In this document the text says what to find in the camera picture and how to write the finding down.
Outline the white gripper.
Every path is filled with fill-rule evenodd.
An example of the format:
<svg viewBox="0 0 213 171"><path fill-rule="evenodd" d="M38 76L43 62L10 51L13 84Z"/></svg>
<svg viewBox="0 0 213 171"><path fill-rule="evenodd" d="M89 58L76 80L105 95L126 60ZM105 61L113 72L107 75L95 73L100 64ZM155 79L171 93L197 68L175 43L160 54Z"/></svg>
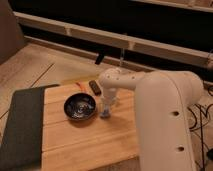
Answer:
<svg viewBox="0 0 213 171"><path fill-rule="evenodd" d="M117 89L116 88L104 88L102 90L101 101L104 110L109 110L110 106L116 102Z"/></svg>

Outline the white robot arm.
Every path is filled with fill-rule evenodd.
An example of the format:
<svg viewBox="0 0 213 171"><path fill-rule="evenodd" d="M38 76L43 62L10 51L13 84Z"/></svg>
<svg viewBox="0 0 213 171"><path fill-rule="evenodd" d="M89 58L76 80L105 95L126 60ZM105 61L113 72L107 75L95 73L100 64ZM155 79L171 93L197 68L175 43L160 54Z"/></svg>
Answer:
<svg viewBox="0 0 213 171"><path fill-rule="evenodd" d="M118 88L134 92L134 110L141 171L196 171L187 108L204 91L190 71L124 74L111 68L100 74L102 101L108 107Z"/></svg>

